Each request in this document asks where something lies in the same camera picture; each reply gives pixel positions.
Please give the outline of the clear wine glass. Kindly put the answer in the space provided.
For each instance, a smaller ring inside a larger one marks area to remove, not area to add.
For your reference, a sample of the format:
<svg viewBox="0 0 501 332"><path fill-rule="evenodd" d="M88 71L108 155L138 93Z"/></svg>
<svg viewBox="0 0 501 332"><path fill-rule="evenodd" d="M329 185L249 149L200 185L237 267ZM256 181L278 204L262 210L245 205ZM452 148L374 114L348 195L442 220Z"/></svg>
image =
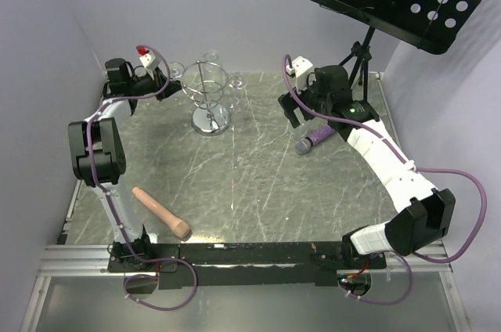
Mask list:
<svg viewBox="0 0 501 332"><path fill-rule="evenodd" d="M291 123L288 124L288 131L290 139L293 141L299 141L308 135L310 131L311 122L301 121L300 124L294 128Z"/></svg>
<svg viewBox="0 0 501 332"><path fill-rule="evenodd" d="M168 68L170 70L170 78L172 80L181 80L182 79L182 75L184 74L185 72L185 67L183 66L182 63L180 62L169 62L168 63Z"/></svg>
<svg viewBox="0 0 501 332"><path fill-rule="evenodd" d="M209 63L215 63L220 65L221 64L221 59L216 50L209 50L206 53L204 53L204 60Z"/></svg>
<svg viewBox="0 0 501 332"><path fill-rule="evenodd" d="M233 72L228 74L228 86L235 90L242 90L247 87L247 77L240 72Z"/></svg>

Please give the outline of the clear wine glass front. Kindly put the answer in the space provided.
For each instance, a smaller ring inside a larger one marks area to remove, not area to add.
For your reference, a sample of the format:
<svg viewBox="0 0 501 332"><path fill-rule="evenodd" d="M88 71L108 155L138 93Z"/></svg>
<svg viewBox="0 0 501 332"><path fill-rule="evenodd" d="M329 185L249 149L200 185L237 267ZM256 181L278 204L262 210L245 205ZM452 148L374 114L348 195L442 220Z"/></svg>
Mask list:
<svg viewBox="0 0 501 332"><path fill-rule="evenodd" d="M301 121L300 124L294 128L291 123L288 124L288 131L290 139L293 141L299 141L308 135L310 131L311 122Z"/></svg>

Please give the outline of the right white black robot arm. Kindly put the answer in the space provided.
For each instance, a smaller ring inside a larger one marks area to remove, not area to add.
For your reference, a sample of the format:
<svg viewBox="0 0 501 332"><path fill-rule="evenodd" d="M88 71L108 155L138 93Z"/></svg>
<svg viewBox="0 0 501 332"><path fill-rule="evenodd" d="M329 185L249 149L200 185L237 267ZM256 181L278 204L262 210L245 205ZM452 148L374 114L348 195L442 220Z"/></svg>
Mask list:
<svg viewBox="0 0 501 332"><path fill-rule="evenodd" d="M407 256L448 233L456 198L422 175L367 101L354 99L342 66L315 68L304 59L287 60L283 77L288 91L278 101L292 127L316 117L326 120L369 165L397 211L386 222L345 235L347 244L341 250L345 265L358 268L380 251Z"/></svg>

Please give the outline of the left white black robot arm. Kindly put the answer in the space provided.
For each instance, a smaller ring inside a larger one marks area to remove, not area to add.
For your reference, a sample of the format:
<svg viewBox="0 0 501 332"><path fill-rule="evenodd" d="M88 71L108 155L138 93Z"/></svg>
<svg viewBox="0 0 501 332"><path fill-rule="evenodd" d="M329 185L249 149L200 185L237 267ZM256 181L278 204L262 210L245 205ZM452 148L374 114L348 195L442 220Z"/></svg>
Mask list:
<svg viewBox="0 0 501 332"><path fill-rule="evenodd" d="M147 52L139 60L145 71L142 76L127 60L108 60L99 108L83 121L69 123L67 132L74 175L99 198L112 226L110 255L144 271L153 264L155 253L146 228L125 197L127 161L119 126L134 114L139 100L162 101L180 91L181 85L160 69L161 57Z"/></svg>

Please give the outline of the chrome wine glass rack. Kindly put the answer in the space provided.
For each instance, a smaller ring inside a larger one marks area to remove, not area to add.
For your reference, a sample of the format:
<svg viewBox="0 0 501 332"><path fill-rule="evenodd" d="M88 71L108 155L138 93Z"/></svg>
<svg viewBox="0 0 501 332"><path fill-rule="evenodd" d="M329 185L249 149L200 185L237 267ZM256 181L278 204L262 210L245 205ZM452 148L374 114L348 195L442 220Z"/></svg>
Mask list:
<svg viewBox="0 0 501 332"><path fill-rule="evenodd" d="M229 78L216 63L197 60L189 65L181 78L182 91L195 106L191 125L204 136L221 135L231 123L231 113L224 106Z"/></svg>

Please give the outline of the clear wine glass back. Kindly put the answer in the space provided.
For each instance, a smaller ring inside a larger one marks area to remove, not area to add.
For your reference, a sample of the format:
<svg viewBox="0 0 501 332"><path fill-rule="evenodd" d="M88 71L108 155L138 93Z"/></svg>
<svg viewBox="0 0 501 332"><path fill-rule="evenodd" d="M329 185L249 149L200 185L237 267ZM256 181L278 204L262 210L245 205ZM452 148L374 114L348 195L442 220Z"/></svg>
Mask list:
<svg viewBox="0 0 501 332"><path fill-rule="evenodd" d="M221 64L221 59L216 50L209 50L206 53L204 53L204 60L209 63L215 63L220 65Z"/></svg>

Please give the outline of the purple glitter microphone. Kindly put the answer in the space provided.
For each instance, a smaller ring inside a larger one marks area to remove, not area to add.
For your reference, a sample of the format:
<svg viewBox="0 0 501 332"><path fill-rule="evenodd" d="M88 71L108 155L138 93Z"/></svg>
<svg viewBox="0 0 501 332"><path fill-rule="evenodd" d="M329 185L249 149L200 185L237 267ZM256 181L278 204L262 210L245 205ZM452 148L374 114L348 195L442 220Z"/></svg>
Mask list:
<svg viewBox="0 0 501 332"><path fill-rule="evenodd" d="M331 137L336 131L329 125L324 125L315 130L311 134L298 140L295 144L295 151L298 155L305 155L311 151L314 146L317 146L325 139Z"/></svg>

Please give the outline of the beige pink microphone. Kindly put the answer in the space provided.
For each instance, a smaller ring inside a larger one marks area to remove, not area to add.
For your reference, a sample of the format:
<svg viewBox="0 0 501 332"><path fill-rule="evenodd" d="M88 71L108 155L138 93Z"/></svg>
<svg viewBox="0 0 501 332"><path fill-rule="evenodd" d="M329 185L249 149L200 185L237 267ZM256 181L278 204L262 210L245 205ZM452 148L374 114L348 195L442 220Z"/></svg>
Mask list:
<svg viewBox="0 0 501 332"><path fill-rule="evenodd" d="M154 213L176 237L180 240L186 240L189 237L191 234L191 228L189 225L184 220L170 212L160 202L151 197L146 191L140 189L139 187L134 187L132 189L132 194L148 210Z"/></svg>

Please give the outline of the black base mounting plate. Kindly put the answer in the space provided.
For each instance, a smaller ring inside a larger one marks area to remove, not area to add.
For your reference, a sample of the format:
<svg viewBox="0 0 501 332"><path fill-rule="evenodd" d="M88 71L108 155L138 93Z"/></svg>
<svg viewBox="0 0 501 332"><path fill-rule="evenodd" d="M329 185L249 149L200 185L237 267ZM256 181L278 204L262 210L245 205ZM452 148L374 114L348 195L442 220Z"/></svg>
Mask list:
<svg viewBox="0 0 501 332"><path fill-rule="evenodd" d="M312 283L335 287L339 275L387 268L383 254L361 256L341 241L151 244L153 258L161 263L141 263L131 255L110 255L107 271L113 274L158 275L161 290L193 285L200 287Z"/></svg>

